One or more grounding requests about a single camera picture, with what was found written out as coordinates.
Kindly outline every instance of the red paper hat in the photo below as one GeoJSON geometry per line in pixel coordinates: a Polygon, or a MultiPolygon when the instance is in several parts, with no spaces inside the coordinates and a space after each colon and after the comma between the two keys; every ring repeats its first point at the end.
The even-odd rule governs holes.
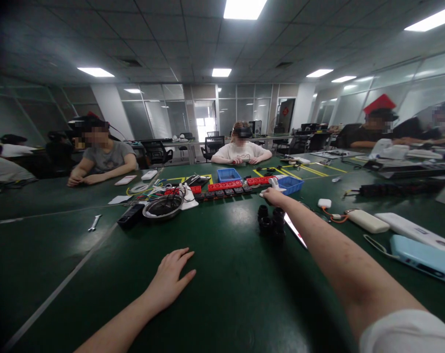
{"type": "Polygon", "coordinates": [[[377,100],[375,100],[373,103],[368,105],[363,111],[365,114],[370,114],[373,110],[380,109],[380,108],[389,108],[394,109],[396,105],[394,102],[388,97],[388,95],[383,94],[380,96],[377,100]]]}

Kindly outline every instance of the white t-shirt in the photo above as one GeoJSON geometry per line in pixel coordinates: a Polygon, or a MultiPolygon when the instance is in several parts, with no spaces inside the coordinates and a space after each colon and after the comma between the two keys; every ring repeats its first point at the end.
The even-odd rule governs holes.
{"type": "Polygon", "coordinates": [[[242,159],[252,159],[254,157],[260,157],[266,151],[266,149],[253,142],[247,141],[241,147],[237,146],[234,142],[231,142],[221,147],[214,156],[226,159],[234,159],[236,157],[240,157],[242,159]]]}
{"type": "Polygon", "coordinates": [[[26,154],[33,154],[32,150],[36,148],[20,145],[4,144],[2,145],[2,157],[21,157],[26,154]]]}
{"type": "Polygon", "coordinates": [[[376,321],[360,338],[360,353],[445,353],[445,324],[422,310],[400,310],[376,321]]]}
{"type": "Polygon", "coordinates": [[[35,176],[18,164],[5,158],[0,158],[0,181],[28,180],[35,176]]]}

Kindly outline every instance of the hand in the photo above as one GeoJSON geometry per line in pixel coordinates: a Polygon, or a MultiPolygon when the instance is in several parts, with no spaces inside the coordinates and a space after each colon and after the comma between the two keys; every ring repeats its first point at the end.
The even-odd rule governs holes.
{"type": "Polygon", "coordinates": [[[91,176],[86,176],[82,182],[84,182],[87,185],[93,185],[105,180],[107,180],[105,174],[93,174],[91,176]]]}
{"type": "Polygon", "coordinates": [[[69,179],[67,180],[67,186],[69,187],[77,186],[80,183],[82,183],[83,180],[84,178],[81,176],[70,176],[69,179]]]}
{"type": "Polygon", "coordinates": [[[249,161],[249,164],[258,164],[260,162],[261,162],[261,160],[259,157],[254,157],[249,161]]]}
{"type": "Polygon", "coordinates": [[[273,188],[268,188],[263,194],[263,197],[266,198],[273,206],[281,208],[283,208],[285,201],[289,199],[288,196],[283,195],[281,192],[273,188]]]}
{"type": "Polygon", "coordinates": [[[242,164],[244,161],[241,157],[237,156],[232,160],[232,164],[242,164]]]}
{"type": "Polygon", "coordinates": [[[187,252],[189,248],[179,249],[167,254],[157,269],[154,279],[143,293],[146,302],[152,306],[152,314],[157,315],[172,304],[197,271],[191,270],[181,280],[180,272],[188,259],[195,252],[187,252]]]}

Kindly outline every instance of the ceiling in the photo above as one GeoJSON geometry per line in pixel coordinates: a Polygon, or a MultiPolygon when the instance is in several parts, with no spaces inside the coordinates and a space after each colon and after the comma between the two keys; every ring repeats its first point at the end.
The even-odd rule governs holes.
{"type": "Polygon", "coordinates": [[[445,25],[407,26],[445,0],[268,0],[256,21],[223,19],[225,0],[22,0],[0,18],[0,70],[39,83],[307,82],[327,86],[445,51],[445,25]],[[116,58],[135,58],[127,68],[116,58]],[[280,62],[291,61],[286,69],[280,62]],[[77,67],[101,67],[92,77],[77,67]],[[228,78],[214,67],[232,68],[228,78]]]}

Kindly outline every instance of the blue plastic basket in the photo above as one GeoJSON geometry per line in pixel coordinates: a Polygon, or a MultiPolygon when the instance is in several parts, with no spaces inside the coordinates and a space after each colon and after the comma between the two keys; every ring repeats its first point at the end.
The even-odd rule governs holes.
{"type": "Polygon", "coordinates": [[[285,176],[278,181],[278,185],[280,186],[280,188],[286,189],[285,191],[283,191],[284,195],[289,195],[301,190],[303,184],[304,180],[299,180],[293,178],[292,176],[285,176]]]}
{"type": "Polygon", "coordinates": [[[241,176],[234,168],[218,169],[218,182],[242,181],[241,176]]]}

